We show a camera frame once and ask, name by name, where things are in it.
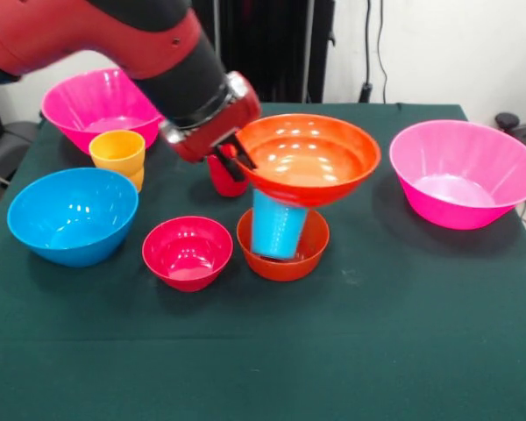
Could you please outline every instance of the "white wall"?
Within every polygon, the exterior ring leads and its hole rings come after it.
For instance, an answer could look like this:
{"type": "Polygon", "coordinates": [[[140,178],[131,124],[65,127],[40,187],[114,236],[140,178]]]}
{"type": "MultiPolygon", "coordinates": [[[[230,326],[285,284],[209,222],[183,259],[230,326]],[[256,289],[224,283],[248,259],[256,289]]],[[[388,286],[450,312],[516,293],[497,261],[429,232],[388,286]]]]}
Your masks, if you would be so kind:
{"type": "Polygon", "coordinates": [[[82,52],[26,75],[21,82],[0,86],[0,116],[5,123],[39,121],[41,100],[55,83],[94,68],[111,66],[114,64],[101,54],[82,52]]]}
{"type": "MultiPolygon", "coordinates": [[[[376,57],[379,0],[373,0],[372,83],[380,101],[376,57]]],[[[380,46],[387,100],[459,103],[473,121],[499,111],[526,122],[526,0],[384,0],[380,46]]],[[[357,101],[365,79],[366,0],[337,0],[324,100],[357,101]]]]}

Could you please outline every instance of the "plastic bowl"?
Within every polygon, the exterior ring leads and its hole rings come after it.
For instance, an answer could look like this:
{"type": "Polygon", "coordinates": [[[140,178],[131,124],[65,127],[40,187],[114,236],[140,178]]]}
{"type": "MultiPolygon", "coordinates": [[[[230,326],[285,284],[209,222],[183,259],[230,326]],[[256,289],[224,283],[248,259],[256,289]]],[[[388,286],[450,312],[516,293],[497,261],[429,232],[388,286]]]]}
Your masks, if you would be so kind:
{"type": "Polygon", "coordinates": [[[251,251],[253,209],[246,212],[238,222],[236,235],[245,260],[259,276],[271,281],[296,281],[309,275],[322,259],[323,251],[330,241],[330,229],[316,210],[310,210],[292,260],[270,260],[251,251]]]}
{"type": "Polygon", "coordinates": [[[112,130],[133,130],[146,148],[158,137],[163,119],[120,68],[71,77],[50,89],[41,109],[78,148],[89,154],[93,138],[112,130]]]}
{"type": "Polygon", "coordinates": [[[489,127],[412,125],[395,137],[390,160],[411,207],[433,224],[481,228],[526,200],[526,146],[489,127]]]}
{"type": "Polygon", "coordinates": [[[195,292],[217,278],[232,250],[230,233],[217,221],[182,217],[156,226],[144,241],[142,257],[170,287],[195,292]]]}
{"type": "Polygon", "coordinates": [[[124,176],[75,168],[38,179],[8,210],[11,233],[44,259],[82,268],[115,252],[131,229],[139,194],[124,176]]]}
{"type": "Polygon", "coordinates": [[[237,132],[257,165],[240,164],[256,189],[284,203],[326,205],[347,196],[380,163],[380,148],[355,125],[311,114],[251,122],[237,132]]]}

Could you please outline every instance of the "bowl rim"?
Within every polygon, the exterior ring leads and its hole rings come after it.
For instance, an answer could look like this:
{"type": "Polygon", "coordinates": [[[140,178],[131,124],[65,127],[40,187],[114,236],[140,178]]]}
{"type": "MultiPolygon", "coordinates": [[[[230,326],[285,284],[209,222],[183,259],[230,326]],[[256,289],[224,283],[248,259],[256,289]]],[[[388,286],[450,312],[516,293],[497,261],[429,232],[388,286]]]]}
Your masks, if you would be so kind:
{"type": "Polygon", "coordinates": [[[312,212],[312,213],[315,212],[316,215],[319,216],[320,220],[325,225],[325,229],[327,231],[327,237],[325,238],[325,244],[323,244],[323,246],[320,247],[320,249],[317,252],[315,252],[312,256],[310,256],[310,257],[308,257],[306,259],[303,259],[303,260],[299,260],[299,261],[284,261],[284,262],[266,260],[266,259],[262,258],[261,256],[259,256],[258,254],[255,254],[254,252],[252,252],[246,246],[244,246],[244,243],[241,241],[241,239],[239,237],[239,224],[242,222],[242,220],[245,217],[247,217],[247,214],[250,213],[250,212],[253,213],[253,208],[249,208],[248,210],[246,210],[244,212],[244,214],[239,218],[238,223],[236,224],[236,239],[238,240],[239,246],[242,249],[242,251],[244,253],[248,253],[250,256],[252,256],[256,260],[264,261],[265,263],[268,263],[268,264],[270,264],[272,266],[278,265],[278,266],[281,266],[282,268],[292,268],[294,266],[299,266],[300,264],[302,264],[304,262],[307,262],[309,260],[315,259],[317,256],[323,254],[323,252],[325,251],[327,246],[330,244],[331,230],[330,230],[329,224],[327,223],[327,219],[325,219],[325,217],[321,213],[319,213],[317,210],[310,209],[309,213],[310,212],[312,212]]]}
{"type": "Polygon", "coordinates": [[[519,140],[516,140],[512,136],[507,135],[505,132],[501,132],[500,130],[497,130],[497,129],[493,128],[493,127],[489,127],[488,125],[481,125],[481,124],[478,124],[478,123],[472,123],[472,122],[466,121],[466,120],[452,120],[452,119],[434,119],[434,120],[422,121],[420,123],[415,123],[414,125],[410,125],[410,126],[406,127],[405,129],[401,130],[400,132],[398,132],[395,135],[394,139],[392,140],[392,142],[391,142],[391,144],[389,146],[389,160],[390,160],[390,164],[392,165],[392,168],[394,169],[394,171],[397,174],[397,176],[399,178],[401,178],[402,180],[404,180],[413,189],[423,193],[424,195],[426,195],[428,197],[431,197],[433,199],[437,199],[437,200],[439,200],[440,202],[443,202],[443,203],[448,203],[448,204],[452,204],[454,206],[459,206],[459,207],[464,208],[464,209],[500,209],[500,208],[508,208],[508,207],[517,206],[519,203],[522,203],[522,202],[526,201],[526,197],[525,197],[523,200],[520,200],[520,201],[498,203],[498,204],[495,204],[493,206],[487,206],[487,205],[485,205],[485,206],[479,206],[479,205],[469,206],[467,204],[455,203],[455,202],[450,201],[450,200],[445,200],[445,199],[442,199],[440,197],[435,197],[433,195],[430,195],[429,193],[426,193],[426,192],[418,189],[415,186],[414,183],[410,182],[406,177],[404,177],[402,175],[402,173],[400,172],[400,170],[398,169],[398,167],[395,165],[395,162],[394,162],[394,147],[395,147],[395,144],[398,141],[400,141],[402,135],[407,133],[407,132],[410,132],[412,130],[415,130],[417,127],[421,127],[423,125],[440,125],[440,124],[448,124],[448,123],[451,123],[453,125],[467,125],[467,126],[470,126],[470,127],[476,127],[476,128],[479,128],[479,129],[487,130],[489,132],[498,133],[504,139],[508,139],[508,141],[512,141],[515,144],[517,144],[520,148],[524,148],[526,150],[526,146],[522,142],[520,142],[519,140]]]}
{"type": "Polygon", "coordinates": [[[148,267],[148,269],[150,269],[150,271],[155,274],[156,276],[158,276],[160,279],[162,280],[171,280],[172,282],[197,282],[197,281],[201,281],[202,279],[205,279],[207,278],[208,276],[211,276],[211,275],[214,275],[214,274],[218,274],[220,273],[225,267],[226,265],[230,262],[230,259],[231,259],[231,256],[233,255],[234,253],[234,240],[233,238],[231,237],[231,234],[230,232],[226,229],[226,227],[222,224],[220,224],[218,221],[216,221],[215,219],[212,219],[212,218],[206,218],[206,217],[198,217],[198,216],[195,216],[195,215],[186,215],[186,216],[183,216],[183,217],[177,217],[177,218],[171,218],[171,219],[168,219],[164,222],[161,222],[159,224],[157,224],[156,226],[154,226],[154,228],[148,233],[148,235],[146,235],[146,238],[144,239],[144,241],[142,242],[142,261],[146,264],[146,266],[148,267]],[[154,268],[152,268],[152,266],[150,265],[150,263],[148,262],[148,259],[146,258],[145,256],[145,250],[146,250],[146,243],[148,242],[148,240],[150,239],[150,237],[153,235],[153,233],[157,230],[159,230],[161,227],[163,227],[165,224],[169,224],[170,222],[175,222],[175,221],[179,221],[181,219],[204,219],[206,221],[209,221],[211,222],[212,224],[216,225],[218,227],[218,229],[221,229],[223,230],[225,233],[226,233],[226,238],[229,240],[230,242],[230,252],[228,253],[228,256],[226,257],[226,259],[224,259],[224,263],[222,263],[222,265],[220,265],[217,269],[212,269],[212,272],[210,272],[210,275],[205,275],[205,276],[199,276],[199,277],[196,277],[196,278],[191,278],[191,279],[187,279],[187,280],[179,280],[179,279],[174,279],[174,278],[171,278],[167,275],[163,275],[161,274],[160,272],[158,272],[157,270],[155,270],[154,268]]]}
{"type": "Polygon", "coordinates": [[[51,173],[49,175],[45,175],[43,177],[40,177],[37,180],[29,183],[23,189],[21,189],[16,194],[16,196],[14,197],[14,200],[11,201],[10,206],[8,207],[7,223],[8,223],[8,228],[10,229],[10,232],[12,233],[12,235],[16,239],[18,239],[18,241],[20,241],[21,243],[23,243],[26,246],[29,246],[31,248],[37,248],[39,250],[47,250],[47,251],[55,251],[55,252],[64,251],[64,250],[79,250],[81,248],[89,247],[89,246],[97,244],[97,243],[99,243],[101,241],[104,241],[104,240],[108,239],[109,237],[112,237],[113,235],[115,235],[119,231],[121,231],[123,228],[125,228],[134,219],[138,208],[139,208],[139,193],[137,191],[137,188],[134,186],[134,184],[132,184],[131,180],[129,180],[124,175],[121,175],[119,173],[116,173],[115,171],[111,171],[109,169],[103,169],[103,168],[95,168],[95,167],[69,168],[69,169],[63,169],[61,171],[56,171],[56,172],[51,173]],[[11,222],[11,210],[14,207],[14,205],[18,202],[18,200],[21,200],[20,197],[22,196],[22,194],[25,193],[29,188],[33,187],[37,183],[39,183],[39,182],[41,182],[41,181],[43,181],[43,180],[45,180],[47,178],[53,178],[53,177],[55,177],[56,175],[59,175],[59,174],[65,174],[65,173],[71,173],[71,172],[81,172],[81,171],[94,171],[94,172],[111,173],[111,174],[114,174],[119,179],[124,179],[124,182],[126,182],[127,184],[132,186],[133,191],[135,192],[135,195],[133,196],[134,197],[134,205],[133,205],[133,209],[130,212],[129,216],[124,220],[124,223],[121,224],[121,226],[118,229],[116,229],[114,232],[111,232],[111,233],[109,233],[107,235],[104,235],[101,238],[95,239],[94,241],[90,241],[89,243],[82,244],[82,245],[75,246],[75,247],[43,247],[42,245],[35,245],[35,244],[33,244],[33,243],[29,242],[29,241],[25,241],[24,239],[22,239],[22,237],[16,232],[16,230],[13,229],[12,222],[11,222]]]}
{"type": "MultiPolygon", "coordinates": [[[[250,168],[246,167],[243,163],[238,161],[238,164],[242,168],[242,170],[244,172],[248,173],[250,176],[255,176],[258,179],[263,179],[266,182],[273,183],[273,184],[278,185],[278,186],[288,186],[291,189],[294,188],[294,189],[298,189],[298,190],[301,190],[301,191],[304,191],[304,192],[311,192],[314,189],[321,189],[321,188],[336,189],[336,188],[339,188],[339,187],[342,187],[342,186],[349,186],[351,184],[354,184],[355,182],[364,181],[380,165],[380,162],[381,162],[381,159],[382,159],[382,151],[381,151],[380,145],[378,145],[378,142],[372,137],[372,135],[369,132],[367,132],[363,128],[361,128],[361,127],[359,127],[357,125],[354,125],[353,123],[350,123],[348,121],[342,120],[340,118],[324,116],[322,114],[313,114],[313,113],[304,113],[304,112],[289,112],[289,113],[284,113],[284,114],[274,114],[272,116],[268,116],[268,117],[264,117],[264,118],[258,118],[257,120],[253,120],[251,123],[249,123],[249,125],[256,125],[256,124],[259,124],[260,122],[264,122],[264,121],[268,121],[268,120],[274,120],[274,119],[279,119],[279,118],[317,118],[319,120],[335,122],[335,123],[341,124],[341,125],[343,125],[345,127],[350,127],[352,130],[356,130],[357,132],[359,132],[361,135],[363,135],[363,137],[367,141],[370,142],[370,144],[372,145],[373,150],[375,152],[375,155],[376,155],[374,163],[367,171],[363,172],[362,174],[360,174],[360,175],[358,175],[356,177],[353,177],[350,180],[346,180],[344,182],[340,182],[339,184],[333,184],[331,186],[317,187],[317,186],[299,186],[299,185],[295,185],[295,184],[286,184],[286,183],[282,183],[282,182],[277,182],[275,180],[269,180],[269,179],[267,179],[265,177],[262,177],[257,172],[252,171],[250,168]]],[[[240,132],[242,132],[249,125],[243,127],[240,130],[240,132]]]]}
{"type": "Polygon", "coordinates": [[[123,162],[123,161],[128,161],[128,160],[131,160],[132,158],[135,158],[137,156],[139,156],[140,154],[142,154],[144,151],[146,150],[146,140],[144,139],[144,136],[142,136],[140,133],[136,133],[135,131],[133,130],[127,130],[127,129],[117,129],[117,130],[108,130],[107,132],[103,132],[102,134],[98,134],[97,136],[95,136],[91,142],[89,142],[89,146],[88,146],[88,151],[89,151],[89,156],[93,157],[93,158],[97,158],[101,161],[105,161],[105,162],[123,162]],[[134,136],[134,137],[139,137],[139,139],[141,140],[140,141],[140,149],[133,153],[132,155],[129,155],[129,156],[125,156],[123,158],[116,158],[116,159],[106,159],[102,156],[99,156],[98,153],[93,153],[92,152],[92,147],[94,145],[94,143],[99,140],[103,135],[106,135],[106,134],[116,134],[116,133],[121,133],[123,132],[124,134],[131,134],[131,136],[134,136]]]}
{"type": "MultiPolygon", "coordinates": [[[[47,98],[55,91],[57,90],[60,86],[66,84],[66,83],[70,83],[76,79],[80,79],[82,77],[86,77],[86,76],[89,76],[89,75],[94,75],[94,74],[97,74],[97,73],[107,73],[109,72],[110,74],[113,74],[115,73],[116,71],[120,71],[120,72],[123,72],[124,75],[126,77],[128,77],[129,79],[131,79],[125,72],[122,68],[118,68],[118,67],[111,67],[111,68],[97,68],[97,69],[94,69],[94,70],[88,70],[86,72],[82,72],[82,73],[79,73],[78,75],[72,75],[72,76],[69,76],[67,77],[66,79],[63,79],[62,81],[60,82],[57,82],[55,83],[52,88],[50,88],[46,93],[45,95],[43,96],[43,99],[41,100],[41,112],[43,113],[43,115],[45,116],[46,120],[49,121],[50,123],[53,123],[54,125],[56,125],[57,127],[60,127],[61,129],[65,129],[65,130],[70,130],[70,131],[76,131],[76,132],[84,132],[82,130],[79,130],[75,127],[70,127],[70,126],[67,126],[67,125],[63,125],[63,124],[60,124],[58,123],[55,119],[53,118],[50,118],[50,116],[48,115],[48,113],[46,112],[46,107],[45,107],[45,103],[46,103],[46,100],[47,98]]],[[[134,125],[132,128],[130,129],[127,129],[127,130],[133,130],[133,129],[137,129],[139,127],[144,127],[145,125],[150,125],[156,121],[161,121],[164,117],[162,116],[162,114],[158,111],[158,109],[154,106],[154,104],[152,104],[152,107],[158,112],[158,115],[155,117],[155,118],[151,118],[150,120],[145,120],[145,122],[141,125],[134,125]]]]}

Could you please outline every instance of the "blue bowl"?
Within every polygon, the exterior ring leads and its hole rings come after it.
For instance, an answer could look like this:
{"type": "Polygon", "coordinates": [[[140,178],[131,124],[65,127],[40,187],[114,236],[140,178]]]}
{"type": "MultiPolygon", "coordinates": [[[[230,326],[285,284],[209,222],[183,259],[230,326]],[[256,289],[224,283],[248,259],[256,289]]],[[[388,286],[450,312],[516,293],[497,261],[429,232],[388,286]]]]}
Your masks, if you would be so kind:
{"type": "Polygon", "coordinates": [[[44,259],[83,268],[115,252],[138,207],[128,178],[99,168],[68,169],[23,189],[10,205],[8,226],[44,259]]]}

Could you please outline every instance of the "metal pole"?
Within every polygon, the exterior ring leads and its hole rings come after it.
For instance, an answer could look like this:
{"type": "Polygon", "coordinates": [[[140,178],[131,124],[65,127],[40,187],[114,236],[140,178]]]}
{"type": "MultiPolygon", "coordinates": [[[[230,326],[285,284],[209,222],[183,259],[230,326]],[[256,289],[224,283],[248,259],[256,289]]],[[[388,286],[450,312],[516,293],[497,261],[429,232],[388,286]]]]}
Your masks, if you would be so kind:
{"type": "Polygon", "coordinates": [[[306,44],[304,46],[304,73],[302,76],[302,103],[306,103],[306,99],[308,98],[309,57],[312,52],[315,3],[315,0],[308,0],[308,12],[306,14],[306,44]]]}
{"type": "Polygon", "coordinates": [[[220,50],[220,0],[212,0],[214,14],[214,50],[219,60],[222,60],[220,50]]]}

